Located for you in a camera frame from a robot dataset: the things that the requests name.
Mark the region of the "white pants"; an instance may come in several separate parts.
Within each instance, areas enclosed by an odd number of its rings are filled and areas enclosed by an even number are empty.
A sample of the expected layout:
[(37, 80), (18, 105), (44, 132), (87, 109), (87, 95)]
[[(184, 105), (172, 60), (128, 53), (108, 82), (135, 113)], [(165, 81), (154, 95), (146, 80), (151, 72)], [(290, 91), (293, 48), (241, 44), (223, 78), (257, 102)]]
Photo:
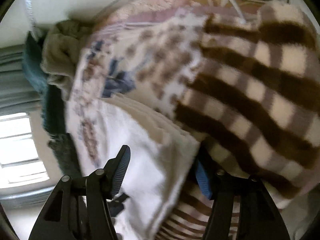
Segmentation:
[(121, 146), (129, 146), (131, 160), (121, 186), (128, 198), (117, 215), (116, 232), (124, 239), (154, 239), (177, 203), (199, 148), (197, 140), (122, 96), (95, 100), (88, 114), (92, 125), (86, 140), (97, 144), (81, 154), (83, 173), (102, 168)]

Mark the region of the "left grey-green curtain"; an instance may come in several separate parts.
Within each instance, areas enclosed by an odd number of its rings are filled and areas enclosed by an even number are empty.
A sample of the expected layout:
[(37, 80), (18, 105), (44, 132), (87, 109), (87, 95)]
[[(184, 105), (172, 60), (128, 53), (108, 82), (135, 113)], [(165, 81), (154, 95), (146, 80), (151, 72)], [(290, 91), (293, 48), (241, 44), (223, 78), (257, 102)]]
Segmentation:
[(20, 209), (43, 205), (47, 201), (53, 189), (54, 187), (51, 186), (29, 192), (1, 196), (1, 204), (8, 209)]

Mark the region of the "grey-green curtain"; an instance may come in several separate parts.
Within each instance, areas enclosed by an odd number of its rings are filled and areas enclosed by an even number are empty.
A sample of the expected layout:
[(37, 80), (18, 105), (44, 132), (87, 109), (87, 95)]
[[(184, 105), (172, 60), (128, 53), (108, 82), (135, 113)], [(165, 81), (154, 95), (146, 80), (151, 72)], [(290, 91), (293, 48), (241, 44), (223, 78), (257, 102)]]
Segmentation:
[(1, 196), (1, 204), (8, 209), (20, 209), (43, 205), (47, 201), (53, 189), (54, 187), (51, 186), (29, 192)]
[(23, 72), (24, 45), (1, 48), (1, 115), (29, 113), (40, 106), (40, 96)]

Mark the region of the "dark teal velvet robe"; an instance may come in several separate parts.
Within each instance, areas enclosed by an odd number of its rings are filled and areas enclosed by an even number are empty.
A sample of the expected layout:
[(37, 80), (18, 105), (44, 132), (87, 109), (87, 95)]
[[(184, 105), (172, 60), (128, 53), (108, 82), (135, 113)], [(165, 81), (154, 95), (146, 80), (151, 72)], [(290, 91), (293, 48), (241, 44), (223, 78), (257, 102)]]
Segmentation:
[(48, 85), (42, 97), (42, 127), (49, 135), (48, 147), (52, 150), (63, 175), (82, 177), (72, 137), (66, 131), (65, 104), (61, 90)]

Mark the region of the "right grey-green curtain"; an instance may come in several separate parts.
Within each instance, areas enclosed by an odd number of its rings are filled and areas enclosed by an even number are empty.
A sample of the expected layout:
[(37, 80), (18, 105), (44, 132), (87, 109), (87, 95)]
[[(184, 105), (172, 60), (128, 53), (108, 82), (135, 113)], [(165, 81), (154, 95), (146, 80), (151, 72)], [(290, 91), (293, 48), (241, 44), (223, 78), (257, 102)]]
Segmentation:
[(29, 113), (40, 106), (40, 96), (23, 72), (24, 45), (1, 48), (1, 115)]

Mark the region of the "floral bed blanket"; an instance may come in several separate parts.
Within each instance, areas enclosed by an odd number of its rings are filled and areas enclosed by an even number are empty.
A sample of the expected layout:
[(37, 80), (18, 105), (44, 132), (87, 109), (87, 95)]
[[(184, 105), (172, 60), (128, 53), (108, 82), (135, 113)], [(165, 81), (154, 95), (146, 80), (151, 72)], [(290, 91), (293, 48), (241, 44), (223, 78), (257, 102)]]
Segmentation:
[[(285, 2), (121, 8), (80, 53), (66, 107), (79, 163), (97, 144), (86, 140), (93, 102), (122, 96), (188, 132), (196, 156), (206, 144), (210, 166), (261, 179), (285, 208), (319, 183), (317, 38), (307, 14)], [(196, 156), (154, 239), (202, 238), (213, 202), (197, 184)]]

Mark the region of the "dark teal pillow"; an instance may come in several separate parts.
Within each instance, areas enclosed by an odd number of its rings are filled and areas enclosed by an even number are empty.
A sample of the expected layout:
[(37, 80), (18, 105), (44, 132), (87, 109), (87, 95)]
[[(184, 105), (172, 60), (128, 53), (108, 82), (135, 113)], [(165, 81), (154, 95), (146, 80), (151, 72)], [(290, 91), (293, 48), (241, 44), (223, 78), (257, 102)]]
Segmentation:
[(47, 74), (41, 69), (42, 48), (44, 38), (35, 40), (29, 31), (25, 40), (25, 45), (22, 55), (22, 70), (39, 95), (42, 95), (47, 89)]

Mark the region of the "grey crumpled garment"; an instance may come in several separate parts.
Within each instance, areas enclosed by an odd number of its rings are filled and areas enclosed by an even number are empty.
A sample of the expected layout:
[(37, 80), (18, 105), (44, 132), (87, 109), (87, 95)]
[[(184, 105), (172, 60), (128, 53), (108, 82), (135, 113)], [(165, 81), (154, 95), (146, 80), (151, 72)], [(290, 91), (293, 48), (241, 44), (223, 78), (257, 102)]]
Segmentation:
[(61, 90), (63, 101), (69, 99), (81, 49), (91, 33), (91, 25), (65, 20), (52, 26), (44, 40), (40, 66), (47, 82)]

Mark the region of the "window with metal frame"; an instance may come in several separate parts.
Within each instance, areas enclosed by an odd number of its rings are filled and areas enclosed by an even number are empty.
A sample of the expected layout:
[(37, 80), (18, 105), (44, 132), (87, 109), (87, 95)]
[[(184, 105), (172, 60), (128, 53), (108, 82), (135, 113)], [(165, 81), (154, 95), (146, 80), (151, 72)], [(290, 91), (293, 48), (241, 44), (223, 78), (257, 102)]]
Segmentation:
[(29, 114), (1, 116), (1, 189), (47, 180), (48, 172), (36, 149)]

